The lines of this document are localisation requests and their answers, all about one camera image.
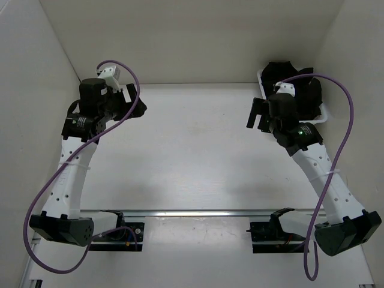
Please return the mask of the black trousers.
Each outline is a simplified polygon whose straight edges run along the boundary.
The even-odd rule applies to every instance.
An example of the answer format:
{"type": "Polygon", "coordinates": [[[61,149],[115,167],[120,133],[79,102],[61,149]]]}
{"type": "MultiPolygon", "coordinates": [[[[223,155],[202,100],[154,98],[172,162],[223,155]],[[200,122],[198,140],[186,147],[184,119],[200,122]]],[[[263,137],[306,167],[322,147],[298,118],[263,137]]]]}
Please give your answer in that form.
{"type": "MultiPolygon", "coordinates": [[[[260,79],[268,98],[274,94],[274,85],[284,79],[302,74],[314,73],[313,67],[296,69],[290,61],[269,62],[262,70],[260,79]]],[[[295,101],[301,121],[314,120],[321,115],[322,87],[318,79],[303,77],[290,81],[295,87],[295,101]]]]}

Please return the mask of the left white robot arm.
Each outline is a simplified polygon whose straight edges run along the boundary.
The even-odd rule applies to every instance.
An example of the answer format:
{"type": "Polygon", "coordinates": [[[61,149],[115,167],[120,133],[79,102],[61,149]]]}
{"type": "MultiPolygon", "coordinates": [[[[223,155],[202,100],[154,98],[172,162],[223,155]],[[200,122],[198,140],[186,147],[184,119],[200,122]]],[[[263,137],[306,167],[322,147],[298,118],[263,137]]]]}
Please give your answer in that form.
{"type": "Polygon", "coordinates": [[[127,85],[130,101],[108,80],[90,78],[79,85],[80,98],[71,103],[62,128],[59,175],[51,184],[47,202],[29,226],[47,241],[85,247],[92,237],[105,232],[112,240],[124,237],[122,214],[101,211],[94,216],[80,214],[80,201],[90,162],[109,121],[120,122],[144,115],[147,106],[137,96],[134,84],[127,85]]]}

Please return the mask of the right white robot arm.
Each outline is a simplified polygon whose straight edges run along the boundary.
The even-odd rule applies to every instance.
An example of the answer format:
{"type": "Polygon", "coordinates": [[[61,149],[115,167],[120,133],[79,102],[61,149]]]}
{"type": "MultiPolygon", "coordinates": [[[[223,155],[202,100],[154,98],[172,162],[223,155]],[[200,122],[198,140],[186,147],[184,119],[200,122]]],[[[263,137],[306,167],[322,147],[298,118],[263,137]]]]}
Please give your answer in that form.
{"type": "Polygon", "coordinates": [[[301,122],[293,96],[274,94],[267,100],[253,98],[247,122],[253,128],[260,116],[258,129],[270,133],[302,169],[322,200],[326,221],[316,222],[310,239],[321,250],[335,256],[367,242],[382,219],[376,211],[368,212],[352,195],[330,160],[323,138],[316,127],[301,122]]]}

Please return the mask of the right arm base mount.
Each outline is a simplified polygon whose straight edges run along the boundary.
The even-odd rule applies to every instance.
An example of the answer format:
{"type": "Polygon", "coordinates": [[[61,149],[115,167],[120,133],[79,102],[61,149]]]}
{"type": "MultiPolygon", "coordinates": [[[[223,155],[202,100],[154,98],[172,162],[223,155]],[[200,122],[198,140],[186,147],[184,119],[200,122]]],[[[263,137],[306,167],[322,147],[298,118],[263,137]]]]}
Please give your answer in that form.
{"type": "Polygon", "coordinates": [[[283,208],[273,212],[268,221],[251,221],[246,232],[251,234],[253,254],[303,253],[305,238],[283,230],[280,217],[293,208],[283,208]]]}

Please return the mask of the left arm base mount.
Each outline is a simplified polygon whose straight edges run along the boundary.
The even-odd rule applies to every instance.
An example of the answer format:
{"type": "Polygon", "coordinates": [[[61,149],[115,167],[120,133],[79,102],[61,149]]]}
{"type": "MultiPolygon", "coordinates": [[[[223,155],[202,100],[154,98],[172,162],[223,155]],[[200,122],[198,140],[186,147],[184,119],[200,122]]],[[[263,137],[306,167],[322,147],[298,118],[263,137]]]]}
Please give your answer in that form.
{"type": "Polygon", "coordinates": [[[127,218],[123,212],[106,210],[117,216],[116,227],[125,227],[106,235],[98,236],[93,240],[90,251],[112,251],[112,252],[141,252],[145,232],[144,220],[127,218]]]}

